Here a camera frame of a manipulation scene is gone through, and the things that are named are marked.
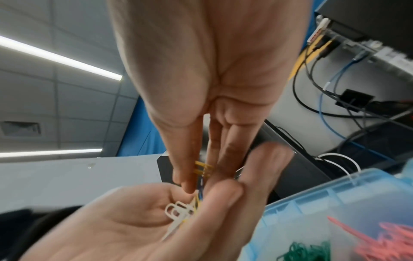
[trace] air vent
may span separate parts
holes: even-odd
[[[0,128],[6,137],[35,138],[42,135],[40,123],[2,121]]]

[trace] human hand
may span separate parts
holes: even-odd
[[[261,145],[249,156],[239,182],[216,183],[194,216],[163,242],[172,222],[165,207],[188,203],[193,195],[172,184],[145,184],[118,189],[79,209],[21,261],[235,261],[292,155],[281,145]]]
[[[233,176],[281,95],[311,1],[108,1],[122,60],[169,152],[174,182],[195,190],[204,114],[206,163]]]

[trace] palm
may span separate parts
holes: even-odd
[[[26,255],[38,260],[145,260],[162,244],[171,223],[166,205],[191,198],[165,183],[120,189],[80,209]]]
[[[202,116],[207,163],[233,175],[280,96],[310,1],[109,1],[122,59],[188,192]]]

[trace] fluorescent light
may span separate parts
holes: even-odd
[[[26,152],[5,152],[5,153],[0,153],[0,158],[91,153],[91,152],[101,152],[101,151],[102,149],[100,148],[100,149],[86,149],[86,150],[46,150],[46,151],[26,151]]]
[[[120,81],[122,79],[122,75],[115,74],[115,73],[97,68],[95,66],[91,66],[89,64],[85,64],[80,61],[76,61],[76,60],[73,60],[73,59],[52,53],[52,52],[48,52],[46,50],[31,46],[25,43],[21,43],[21,42],[18,42],[18,41],[15,41],[15,40],[3,37],[3,36],[0,36],[0,46],[9,48],[15,51],[31,54],[31,55],[34,55],[40,58],[44,58],[46,60],[55,61],[60,64],[64,64],[70,67],[81,69],[83,71],[91,72],[93,74],[102,75],[104,77],[111,78],[114,80]]]

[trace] blue cable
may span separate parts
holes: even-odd
[[[349,64],[347,64],[345,67],[343,67],[343,69],[341,69],[338,73],[336,73],[336,74],[331,78],[330,83],[332,83],[333,81],[335,81],[336,78],[339,77],[339,75],[342,75],[343,73],[345,73],[345,71],[346,71],[348,68],[350,68],[353,64],[356,64],[356,63],[359,62],[359,61],[360,61],[360,60],[352,60]],[[327,121],[324,119],[323,114],[321,113],[321,112],[322,112],[321,106],[322,106],[322,103],[323,103],[323,95],[324,95],[324,93],[321,93],[321,95],[320,95],[320,100],[319,100],[319,103],[318,103],[318,110],[319,110],[319,113],[318,113],[318,114],[320,115],[320,118],[321,118],[321,120],[323,121],[324,125],[325,125],[332,133],[334,133],[335,135],[337,135],[337,136],[339,136],[340,138],[342,138],[342,139],[345,140],[346,137],[344,137],[343,135],[341,135],[340,133],[338,133],[336,130],[334,130],[330,125],[328,125]],[[353,144],[353,145],[356,146],[356,147],[361,148],[361,149],[364,149],[364,150],[367,149],[365,146],[363,146],[363,145],[361,145],[361,144],[358,144],[357,142],[350,141],[350,143]],[[392,159],[392,158],[390,158],[390,157],[388,157],[388,156],[386,156],[386,155],[384,155],[384,154],[381,154],[380,152],[377,152],[377,151],[371,150],[371,149],[367,149],[367,150],[368,150],[370,153],[372,153],[372,154],[374,154],[374,155],[377,155],[377,156],[379,156],[379,157],[381,157],[381,158],[383,158],[383,159],[386,159],[386,160],[388,160],[388,161],[395,162],[394,159]]]

